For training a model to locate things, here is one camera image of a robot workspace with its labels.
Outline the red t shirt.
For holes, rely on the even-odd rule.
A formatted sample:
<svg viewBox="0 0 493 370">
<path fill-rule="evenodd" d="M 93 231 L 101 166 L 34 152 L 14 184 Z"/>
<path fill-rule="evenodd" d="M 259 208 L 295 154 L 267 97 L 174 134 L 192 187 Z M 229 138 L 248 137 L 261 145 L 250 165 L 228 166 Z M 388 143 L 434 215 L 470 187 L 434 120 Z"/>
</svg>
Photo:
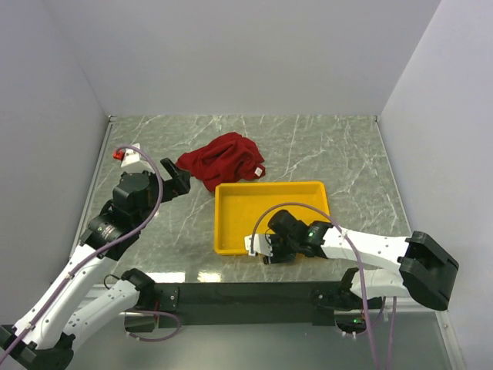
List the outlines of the red t shirt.
<svg viewBox="0 0 493 370">
<path fill-rule="evenodd" d="M 226 133 L 192 152 L 182 154 L 176 162 L 200 180 L 213 193 L 222 183 L 256 180 L 264 177 L 264 158 L 254 141 L 239 133 Z"/>
</svg>

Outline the yellow plastic tray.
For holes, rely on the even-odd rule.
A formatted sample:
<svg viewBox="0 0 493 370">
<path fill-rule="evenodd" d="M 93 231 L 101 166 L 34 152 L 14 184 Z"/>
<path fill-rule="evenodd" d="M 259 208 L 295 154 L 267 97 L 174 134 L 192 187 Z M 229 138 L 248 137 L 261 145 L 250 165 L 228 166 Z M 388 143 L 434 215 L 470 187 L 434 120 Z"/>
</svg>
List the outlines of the yellow plastic tray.
<svg viewBox="0 0 493 370">
<path fill-rule="evenodd" d="M 219 255 L 247 255 L 244 238 L 252 234 L 268 208 L 286 202 L 309 204 L 330 212 L 320 181 L 222 183 L 215 189 L 214 250 Z"/>
</svg>

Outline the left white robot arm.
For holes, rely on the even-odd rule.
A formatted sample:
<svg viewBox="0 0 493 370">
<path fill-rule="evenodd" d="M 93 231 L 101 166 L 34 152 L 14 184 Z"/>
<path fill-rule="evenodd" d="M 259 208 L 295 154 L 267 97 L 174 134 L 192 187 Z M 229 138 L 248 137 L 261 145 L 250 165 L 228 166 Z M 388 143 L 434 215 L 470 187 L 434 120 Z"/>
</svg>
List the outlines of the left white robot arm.
<svg viewBox="0 0 493 370">
<path fill-rule="evenodd" d="M 80 306 L 141 234 L 163 202 L 189 193 L 190 174 L 170 159 L 160 161 L 168 180 L 138 160 L 136 171 L 123 165 L 118 184 L 100 213 L 90 220 L 69 262 L 42 298 L 13 325 L 1 327 L 2 359 L 12 357 L 27 369 L 65 369 L 80 346 L 123 311 L 176 320 L 160 311 L 164 302 L 155 282 L 133 268 L 98 298 Z"/>
</svg>

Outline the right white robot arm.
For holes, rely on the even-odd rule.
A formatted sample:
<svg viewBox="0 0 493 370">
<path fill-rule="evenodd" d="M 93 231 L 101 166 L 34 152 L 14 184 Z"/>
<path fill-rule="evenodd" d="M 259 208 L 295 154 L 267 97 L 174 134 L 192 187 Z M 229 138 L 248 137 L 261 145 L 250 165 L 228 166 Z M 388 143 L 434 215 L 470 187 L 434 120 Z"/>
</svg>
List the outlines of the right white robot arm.
<svg viewBox="0 0 493 370">
<path fill-rule="evenodd" d="M 354 308 L 364 298 L 412 298 L 435 311 L 448 309 L 459 263 L 429 234 L 409 237 L 368 234 L 331 222 L 305 224 L 288 210 L 269 220 L 270 234 L 259 234 L 253 252 L 265 264 L 291 262 L 297 255 L 357 263 L 338 288 L 341 304 Z"/>
</svg>

